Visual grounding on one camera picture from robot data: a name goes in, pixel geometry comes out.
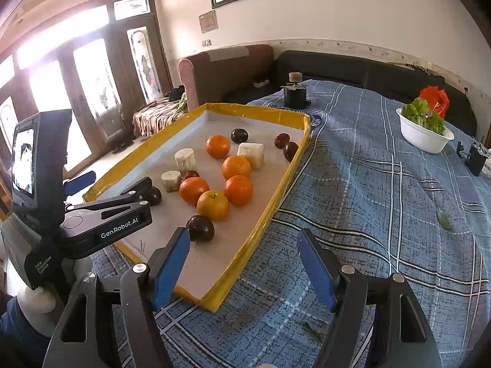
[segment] orange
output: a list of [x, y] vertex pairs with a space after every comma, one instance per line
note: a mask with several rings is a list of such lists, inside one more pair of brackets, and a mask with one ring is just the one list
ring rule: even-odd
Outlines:
[[222, 135], [212, 135], [206, 141], [206, 151], [214, 159], [223, 159], [230, 151], [230, 142]]
[[210, 189], [201, 177], [186, 178], [179, 186], [179, 196], [190, 205], [196, 206], [203, 192]]
[[234, 206], [244, 206], [250, 202], [254, 188], [245, 175], [234, 175], [225, 183], [223, 193]]
[[222, 163], [222, 175], [226, 180], [238, 174], [249, 177], [251, 170], [250, 163], [244, 156], [229, 156]]
[[224, 220], [228, 214], [228, 199], [223, 192], [206, 191], [199, 197], [196, 209], [213, 221]]

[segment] bed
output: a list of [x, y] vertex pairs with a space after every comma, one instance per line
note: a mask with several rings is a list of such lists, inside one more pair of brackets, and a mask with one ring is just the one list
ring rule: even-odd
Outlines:
[[[458, 141], [467, 149], [471, 138], [447, 124], [455, 140], [429, 155], [402, 138], [395, 112], [401, 102], [331, 81], [304, 84], [312, 100], [310, 144], [239, 280], [215, 314], [174, 298], [155, 316], [174, 365], [313, 365], [332, 315], [296, 252], [296, 234], [309, 228], [364, 274], [403, 273], [443, 366], [458, 366], [489, 321], [491, 291], [491, 180], [473, 177], [455, 152]], [[250, 104], [283, 108], [282, 91]], [[439, 224], [443, 216], [451, 231]], [[92, 258], [101, 276], [129, 267], [112, 247]], [[367, 307], [355, 367], [364, 365], [373, 317]], [[132, 366], [117, 329], [123, 367]]]

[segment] wall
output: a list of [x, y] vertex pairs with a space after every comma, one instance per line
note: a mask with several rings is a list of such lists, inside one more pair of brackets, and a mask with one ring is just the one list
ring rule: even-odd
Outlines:
[[[491, 95], [491, 49], [459, 0], [240, 0], [217, 8], [219, 28], [206, 34], [201, 34], [198, 15], [211, 9], [210, 0], [159, 1], [160, 30], [175, 85], [178, 61], [205, 50], [201, 46], [205, 39], [211, 39], [210, 48], [321, 39], [417, 57]], [[471, 102], [480, 133], [487, 133], [489, 99], [484, 95]]]

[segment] black leather sofa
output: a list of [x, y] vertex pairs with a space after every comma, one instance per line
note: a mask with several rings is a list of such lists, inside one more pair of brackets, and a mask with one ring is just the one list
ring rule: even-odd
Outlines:
[[354, 87], [373, 90], [387, 98], [411, 103], [427, 86], [445, 89], [450, 99], [445, 119], [464, 133], [475, 137], [477, 123], [467, 96], [445, 83], [442, 76], [429, 75], [422, 70], [390, 65], [364, 58], [307, 51], [284, 51], [263, 73], [255, 78], [269, 79], [261, 88], [252, 84], [233, 90], [224, 96], [224, 102], [246, 104], [280, 90], [288, 83], [289, 72], [303, 73], [303, 79], [331, 80]]

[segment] tray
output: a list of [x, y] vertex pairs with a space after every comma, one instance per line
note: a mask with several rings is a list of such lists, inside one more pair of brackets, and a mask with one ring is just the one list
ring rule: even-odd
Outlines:
[[[115, 245], [132, 262], [145, 262], [156, 248], [164, 247], [177, 227], [184, 227], [197, 214], [178, 192], [167, 193], [160, 175], [175, 170], [174, 153], [193, 148], [197, 169], [210, 189], [223, 190], [225, 180], [220, 172], [223, 159], [207, 155], [205, 142], [213, 134], [229, 138], [235, 128], [249, 133], [248, 142], [263, 143], [265, 160], [261, 169], [253, 170], [252, 201], [243, 207], [230, 205], [223, 222], [214, 222], [215, 237], [209, 243], [193, 242], [174, 290], [203, 308], [215, 312], [256, 249], [278, 207], [288, 183], [308, 143], [310, 119], [300, 112], [236, 104], [205, 104], [160, 131], [97, 181], [83, 196], [94, 201], [101, 195], [111, 197], [132, 182], [148, 175], [162, 191], [162, 202], [152, 207], [153, 223], [127, 236]], [[274, 146], [282, 132], [299, 145], [289, 163], [283, 151]], [[229, 155], [237, 153], [231, 142]]]

